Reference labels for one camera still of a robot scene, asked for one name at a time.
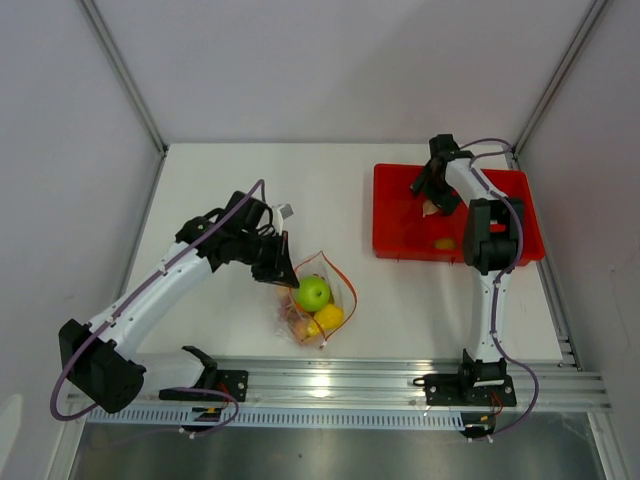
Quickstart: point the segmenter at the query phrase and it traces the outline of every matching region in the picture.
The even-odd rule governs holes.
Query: white wall
[[[98,0],[165,139],[514,139],[591,0]]]
[[[640,477],[640,3],[616,0],[525,148],[571,334]]]
[[[24,396],[2,478],[42,478],[57,331],[113,297],[157,165],[72,0],[0,2],[0,405]]]

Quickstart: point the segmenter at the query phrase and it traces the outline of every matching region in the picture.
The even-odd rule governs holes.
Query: red tray
[[[373,170],[373,250],[380,258],[464,263],[462,237],[469,210],[460,204],[450,216],[422,216],[424,196],[414,198],[409,186],[419,165],[380,163]],[[484,170],[493,184],[510,197],[524,201],[524,250],[519,265],[544,258],[544,245],[531,201],[527,176],[510,170]],[[435,248],[434,242],[451,238],[452,250]]]

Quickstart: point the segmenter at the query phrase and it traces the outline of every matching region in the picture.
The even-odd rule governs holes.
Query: cable
[[[188,432],[187,430],[185,430],[184,428],[180,427],[178,430],[175,429],[175,427],[162,427],[162,428],[154,428],[153,430],[147,430],[145,432],[139,433],[137,435],[134,435],[133,437],[129,437],[129,438],[125,438],[124,440],[116,440],[115,442],[111,442],[109,443],[106,447],[104,448],[98,448],[97,450],[104,450],[104,449],[108,449],[108,448],[114,448],[114,447],[119,447],[122,445],[126,445],[127,443],[133,442],[135,440],[139,440],[141,438],[146,438],[146,437],[150,437],[151,435],[155,435],[157,433],[188,433],[189,434],[189,438],[191,440],[193,440],[194,438],[199,438],[199,437],[204,437],[206,435],[211,435],[212,433],[215,433],[217,431],[219,431],[220,429],[226,427],[227,425],[229,425],[231,422],[233,422],[237,416],[238,413],[240,413],[240,404],[238,403],[238,401],[229,393],[227,392],[221,392],[218,390],[205,390],[205,389],[200,389],[200,388],[174,388],[172,390],[179,390],[181,392],[186,392],[186,393],[203,393],[203,394],[207,394],[207,395],[217,395],[218,397],[222,397],[225,399],[225,401],[227,402],[231,402],[233,403],[233,406],[235,407],[233,415],[231,415],[228,419],[226,419],[224,422],[221,422],[217,425],[214,425],[211,428],[208,428],[204,431],[201,432]]]
[[[229,210],[229,212],[224,217],[222,217],[218,222],[213,224],[213,226],[211,228],[207,229],[205,231],[205,233],[202,236],[200,236],[199,238],[197,238],[193,243],[191,243],[189,246],[185,247],[183,250],[178,252],[175,257],[173,257],[169,261],[167,261],[165,263],[165,265],[164,265],[164,272],[166,272],[166,270],[168,270],[173,265],[175,265],[178,261],[180,261],[180,259],[182,259],[191,250],[195,249],[198,245],[200,245],[202,242],[204,242],[207,238],[209,238],[211,235],[213,235],[216,231],[218,231],[218,229],[220,229],[220,227],[222,227],[222,225],[224,225],[231,217],[233,217],[238,212],[238,210],[240,210],[244,206],[245,203],[247,203],[249,201],[249,199],[258,190],[258,188],[261,189],[262,201],[266,203],[264,180],[260,179],[260,180],[258,180],[256,182],[256,184],[253,187],[251,187],[251,190],[249,190],[249,192],[236,205],[234,205],[231,210]],[[68,421],[71,421],[71,420],[77,420],[78,418],[86,415],[87,413],[89,413],[90,411],[92,411],[94,408],[96,408],[98,406],[96,403],[94,403],[93,405],[90,405],[87,408],[85,408],[85,409],[83,409],[83,410],[81,410],[81,411],[79,411],[77,413],[73,413],[71,415],[64,415],[64,414],[60,413],[60,411],[58,410],[58,397],[60,396],[60,390],[62,389],[62,385],[64,384],[64,380],[67,378],[67,376],[69,375],[69,373],[71,372],[71,370],[75,366],[75,364],[78,361],[78,359],[80,358],[80,356],[85,352],[85,350],[87,348],[89,348],[91,343],[93,343],[93,341],[96,338],[98,338],[100,335],[102,335],[102,333],[104,333],[104,331],[107,328],[109,328],[111,326],[111,324],[120,315],[122,315],[122,312],[124,310],[126,310],[126,308],[129,305],[131,305],[131,303],[133,303],[133,301],[136,298],[138,298],[140,296],[140,294],[142,294],[142,292],[144,292],[147,288],[149,288],[149,286],[153,282],[155,282],[158,278],[160,278],[164,274],[164,272],[162,270],[156,270],[151,276],[149,276],[149,278],[147,278],[144,282],[142,282],[142,284],[140,284],[131,294],[129,294],[129,296],[127,296],[127,298],[124,299],[124,301],[120,304],[120,306],[114,310],[114,312],[111,315],[111,317],[109,319],[107,319],[102,325],[100,325],[96,329],[96,331],[93,332],[89,336],[89,338],[87,338],[84,341],[84,343],[82,345],[80,345],[78,350],[76,350],[74,352],[74,354],[71,356],[71,358],[69,359],[67,364],[62,369],[62,372],[60,373],[60,376],[58,377],[58,380],[56,381],[56,384],[53,387],[53,391],[51,392],[51,398],[49,399],[49,411],[51,412],[51,415],[53,416],[53,418],[55,418],[56,420],[59,420],[61,422],[68,422]]]
[[[485,158],[485,157],[494,157],[496,155],[505,155],[509,152],[511,152],[511,149],[513,148],[511,146],[511,144],[509,142],[507,142],[506,140],[503,140],[501,138],[491,138],[491,137],[487,137],[487,138],[481,138],[479,140],[474,140],[473,142],[467,143],[466,145],[463,145],[460,147],[460,150],[464,150],[465,148],[468,148],[472,145],[477,145],[478,143],[486,143],[486,142],[497,142],[497,143],[501,143],[503,144],[506,148],[500,152],[487,152],[487,153],[481,153],[480,155],[474,155],[473,158],[471,159],[471,161],[469,162],[469,166],[472,166],[476,160],[478,160],[479,158]]]
[[[498,403],[498,406],[500,407],[500,410],[498,410],[497,413],[494,413],[494,415],[498,417],[502,413],[502,410],[504,410],[504,406],[502,405],[502,400],[500,400],[500,396],[496,392],[493,392],[493,394],[491,395],[491,405],[493,405],[494,399],[496,400],[496,402]]]
[[[229,389],[226,387],[226,385],[225,385],[224,383],[219,383],[219,384],[217,384],[217,385],[216,385],[216,388],[219,388],[219,389],[220,389],[220,391],[222,391],[222,392],[224,392],[224,393],[226,393],[226,394],[228,394],[228,395],[231,395],[231,392],[229,392]],[[222,407],[222,409],[221,409],[221,410],[224,410],[224,409],[225,409],[225,408],[227,408],[228,406],[229,406],[229,400],[225,400],[225,401],[224,401],[224,407]]]
[[[496,392],[492,392],[490,398],[491,398],[491,415],[495,417],[497,416],[496,415]]]
[[[531,379],[533,380],[533,397],[531,398],[531,402],[529,402],[529,406],[527,407],[527,409],[525,410],[525,412],[512,424],[507,425],[506,427],[502,428],[501,430],[498,430],[497,432],[493,433],[493,436],[496,436],[498,434],[501,433],[505,433],[509,430],[511,430],[512,428],[514,428],[516,425],[519,425],[520,423],[522,423],[522,421],[524,421],[533,411],[533,409],[536,406],[536,403],[538,403],[538,397],[540,395],[540,381],[538,380],[538,376],[535,374],[535,372],[533,371],[533,369],[531,367],[529,367],[529,365],[520,362],[518,360],[515,360],[514,358],[510,357],[507,352],[505,352],[504,348],[502,347],[502,345],[500,344],[500,340],[498,338],[498,332],[497,332],[497,328],[496,328],[496,324],[497,324],[497,315],[498,315],[498,294],[500,292],[500,279],[503,277],[503,275],[505,275],[506,273],[511,273],[513,271],[513,269],[516,267],[516,265],[518,265],[518,263],[520,262],[520,259],[522,258],[522,251],[524,249],[524,229],[522,228],[522,222],[520,221],[520,217],[518,217],[517,212],[515,211],[515,209],[513,208],[513,206],[511,205],[511,203],[503,196],[500,195],[499,193],[493,191],[491,189],[491,187],[489,187],[489,185],[487,184],[487,182],[484,181],[484,179],[482,178],[482,175],[480,175],[480,173],[472,167],[473,162],[475,162],[477,159],[481,158],[481,157],[489,157],[489,156],[493,156],[493,155],[502,155],[505,153],[508,153],[511,151],[511,145],[509,144],[509,142],[502,140],[502,139],[497,139],[497,138],[483,138],[481,140],[476,140],[475,142],[471,142],[467,145],[464,145],[462,149],[467,148],[471,145],[476,145],[478,143],[481,142],[486,142],[486,141],[497,141],[499,143],[502,143],[503,145],[507,145],[508,148],[506,148],[505,150],[503,150],[502,152],[493,152],[493,153],[483,153],[480,155],[474,155],[474,157],[471,159],[471,161],[469,162],[469,170],[471,170],[471,173],[473,174],[474,177],[476,177],[476,179],[478,180],[478,182],[480,182],[480,184],[487,190],[487,192],[489,193],[489,195],[491,195],[492,197],[500,200],[504,206],[507,208],[507,210],[509,210],[509,213],[511,215],[511,217],[513,218],[515,224],[516,224],[516,229],[518,230],[518,249],[516,252],[516,256],[513,259],[513,262],[511,262],[511,264],[506,267],[504,270],[502,270],[498,276],[496,277],[495,281],[493,282],[493,296],[491,299],[491,336],[493,337],[494,340],[494,344],[498,350],[498,352],[500,352],[500,355],[502,355],[502,357],[509,363],[512,363],[514,365],[517,365],[518,367],[524,369],[530,376]]]

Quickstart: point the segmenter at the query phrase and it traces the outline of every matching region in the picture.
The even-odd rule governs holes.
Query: yellow lemon
[[[454,250],[456,248],[456,242],[453,238],[449,237],[439,238],[433,242],[433,247],[437,250]]]
[[[344,320],[344,312],[340,307],[335,306],[332,303],[325,305],[320,311],[316,312],[313,316],[315,322],[309,322],[307,326],[307,334],[310,337],[314,335],[318,335],[320,333],[320,329],[318,328],[318,324],[322,327],[322,330],[327,331],[338,328],[342,321]]]

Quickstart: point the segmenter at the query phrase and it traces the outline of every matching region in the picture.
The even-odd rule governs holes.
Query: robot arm
[[[457,374],[424,377],[430,405],[491,406],[491,395],[503,405],[516,403],[506,361],[495,342],[502,336],[507,287],[518,253],[517,221],[522,225],[524,204],[509,198],[473,166],[473,154],[462,151],[452,135],[429,141],[431,160],[411,185],[415,196],[448,215],[461,202],[469,208],[463,239],[465,263],[472,269],[473,305],[469,339]]]
[[[123,296],[86,325],[70,320],[61,328],[63,366],[92,334],[98,333],[67,378],[105,411],[118,412],[141,393],[210,386],[215,362],[194,347],[168,355],[136,352],[175,302],[222,264],[239,261],[251,266],[258,282],[298,287],[289,257],[288,234],[282,230],[284,218],[292,214],[291,207],[272,209],[249,198],[230,216],[244,198],[243,193],[235,192],[225,209],[185,223],[165,257],[141,282],[142,288],[134,290],[139,291],[137,295]],[[269,222],[258,228],[265,214]],[[221,219],[227,217],[223,224]],[[197,246],[183,253],[190,245]]]

